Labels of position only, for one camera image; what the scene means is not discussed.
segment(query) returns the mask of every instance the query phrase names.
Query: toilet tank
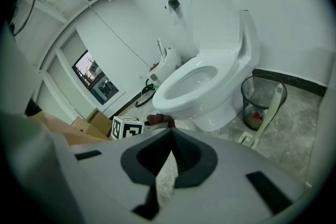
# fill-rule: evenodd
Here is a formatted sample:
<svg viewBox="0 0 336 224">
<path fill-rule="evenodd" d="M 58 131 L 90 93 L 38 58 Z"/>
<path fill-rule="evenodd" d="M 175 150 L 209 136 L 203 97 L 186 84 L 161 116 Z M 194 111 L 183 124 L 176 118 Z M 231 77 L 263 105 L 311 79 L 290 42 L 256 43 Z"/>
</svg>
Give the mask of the toilet tank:
<svg viewBox="0 0 336 224">
<path fill-rule="evenodd" d="M 250 56 L 249 65 L 255 67 L 260 61 L 260 40 L 257 28 L 253 21 L 252 15 L 248 10 L 241 10 L 239 12 L 240 20 L 240 39 L 242 42 L 242 49 L 239 56 Z"/>
</svg>

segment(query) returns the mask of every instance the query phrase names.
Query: window frame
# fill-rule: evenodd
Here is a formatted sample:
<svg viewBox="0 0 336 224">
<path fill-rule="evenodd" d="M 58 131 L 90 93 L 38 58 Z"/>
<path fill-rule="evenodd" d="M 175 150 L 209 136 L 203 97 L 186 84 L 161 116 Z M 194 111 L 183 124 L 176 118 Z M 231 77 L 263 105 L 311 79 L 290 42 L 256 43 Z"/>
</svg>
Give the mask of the window frame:
<svg viewBox="0 0 336 224">
<path fill-rule="evenodd" d="M 117 95 L 120 92 L 120 89 L 116 86 L 115 83 L 113 83 L 108 77 L 107 75 L 101 71 L 99 73 L 99 75 L 94 79 L 94 81 L 92 83 L 90 83 L 90 85 L 87 85 L 87 83 L 85 82 L 85 80 L 83 79 L 83 77 L 78 73 L 78 69 L 76 68 L 76 64 L 78 64 L 78 62 L 89 52 L 89 50 L 86 50 L 79 58 L 78 60 L 72 65 L 72 69 L 73 71 L 76 73 L 76 76 L 80 79 L 81 83 L 89 90 L 90 94 L 93 95 L 93 97 L 101 104 L 101 105 L 105 105 L 111 98 L 113 98 L 115 95 Z M 114 95 L 112 95 L 110 98 L 108 98 L 104 103 L 100 102 L 100 98 L 97 98 L 97 95 L 95 93 L 92 92 L 92 88 L 99 82 L 101 81 L 101 79 L 103 77 L 107 77 L 111 83 L 113 84 L 113 86 L 118 90 Z"/>
</svg>

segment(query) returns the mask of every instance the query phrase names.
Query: black slot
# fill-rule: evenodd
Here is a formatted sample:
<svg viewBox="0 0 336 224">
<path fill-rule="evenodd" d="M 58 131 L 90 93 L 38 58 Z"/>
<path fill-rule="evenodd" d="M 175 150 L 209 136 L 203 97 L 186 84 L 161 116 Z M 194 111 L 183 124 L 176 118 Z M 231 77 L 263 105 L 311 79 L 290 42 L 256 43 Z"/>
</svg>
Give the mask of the black slot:
<svg viewBox="0 0 336 224">
<path fill-rule="evenodd" d="M 262 172 L 254 172 L 246 175 L 246 177 L 274 215 L 285 210 L 292 204 L 291 201 L 280 191 L 280 189 L 275 186 Z"/>
<path fill-rule="evenodd" d="M 75 157 L 78 161 L 81 161 L 82 159 L 88 159 L 88 158 L 92 158 L 98 155 L 101 155 L 101 152 L 98 150 L 94 150 L 94 151 L 87 151 L 87 152 L 75 154 Z"/>
</svg>

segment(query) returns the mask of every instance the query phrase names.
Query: toilet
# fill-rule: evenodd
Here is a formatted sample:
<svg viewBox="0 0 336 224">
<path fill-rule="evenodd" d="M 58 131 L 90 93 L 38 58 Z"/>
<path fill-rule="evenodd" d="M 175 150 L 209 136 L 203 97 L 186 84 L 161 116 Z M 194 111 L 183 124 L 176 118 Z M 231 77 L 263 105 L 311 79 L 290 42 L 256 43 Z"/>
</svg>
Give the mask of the toilet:
<svg viewBox="0 0 336 224">
<path fill-rule="evenodd" d="M 200 51 L 161 84 L 153 106 L 211 132 L 242 110 L 240 86 L 259 63 L 260 41 L 250 12 L 230 0 L 192 0 L 191 14 Z"/>
</svg>

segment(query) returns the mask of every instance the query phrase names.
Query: toilet base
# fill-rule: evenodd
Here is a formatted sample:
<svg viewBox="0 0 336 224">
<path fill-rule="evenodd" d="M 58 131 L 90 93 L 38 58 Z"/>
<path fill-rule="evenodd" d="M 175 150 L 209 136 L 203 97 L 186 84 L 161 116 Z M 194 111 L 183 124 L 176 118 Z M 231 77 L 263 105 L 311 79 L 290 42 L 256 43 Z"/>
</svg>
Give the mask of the toilet base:
<svg viewBox="0 0 336 224">
<path fill-rule="evenodd" d="M 216 131 L 229 123 L 243 109 L 240 87 L 216 109 L 192 119 L 204 132 Z"/>
</svg>

